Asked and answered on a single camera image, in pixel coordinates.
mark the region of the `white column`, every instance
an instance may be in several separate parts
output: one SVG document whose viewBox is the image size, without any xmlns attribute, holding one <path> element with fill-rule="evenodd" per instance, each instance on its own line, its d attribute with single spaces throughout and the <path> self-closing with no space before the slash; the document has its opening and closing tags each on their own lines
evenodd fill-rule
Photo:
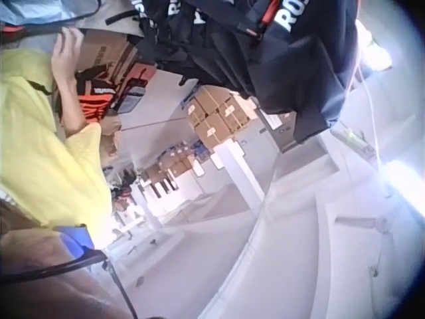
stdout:
<svg viewBox="0 0 425 319">
<path fill-rule="evenodd" d="M 161 222 L 158 220 L 156 216 L 153 215 L 153 213 L 147 206 L 146 197 L 140 191 L 137 185 L 137 182 L 133 183 L 130 187 L 131 187 L 131 196 L 133 196 L 136 204 L 138 204 L 141 208 L 143 208 L 143 211 L 145 212 L 146 221 L 149 227 L 151 227 L 153 230 L 162 228 Z"/>
<path fill-rule="evenodd" d="M 233 143 L 233 140 L 227 140 L 225 143 L 216 146 L 214 151 L 251 211 L 255 215 L 259 214 L 264 200 L 264 192 L 242 154 L 235 152 Z"/>
</svg>

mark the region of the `ceiling fan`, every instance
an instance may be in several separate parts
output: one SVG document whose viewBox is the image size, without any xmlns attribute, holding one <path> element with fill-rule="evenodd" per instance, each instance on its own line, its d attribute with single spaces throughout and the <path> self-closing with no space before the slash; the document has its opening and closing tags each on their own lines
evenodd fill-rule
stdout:
<svg viewBox="0 0 425 319">
<path fill-rule="evenodd" d="M 371 279 L 381 279 L 387 295 L 401 298 L 404 296 L 407 283 L 402 260 L 394 244 L 392 226 L 397 210 L 377 218 L 368 217 L 337 217 L 335 224 L 359 229 L 374 229 L 382 234 L 381 248 L 377 262 L 369 267 Z"/>
</svg>

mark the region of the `blue object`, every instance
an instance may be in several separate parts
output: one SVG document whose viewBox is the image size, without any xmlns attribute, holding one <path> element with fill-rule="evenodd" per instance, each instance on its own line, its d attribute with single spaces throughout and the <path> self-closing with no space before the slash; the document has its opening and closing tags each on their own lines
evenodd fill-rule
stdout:
<svg viewBox="0 0 425 319">
<path fill-rule="evenodd" d="M 75 259 L 83 255 L 82 247 L 94 249 L 92 238 L 85 225 L 79 227 L 56 227 L 54 230 L 60 233 L 62 243 Z"/>
</svg>

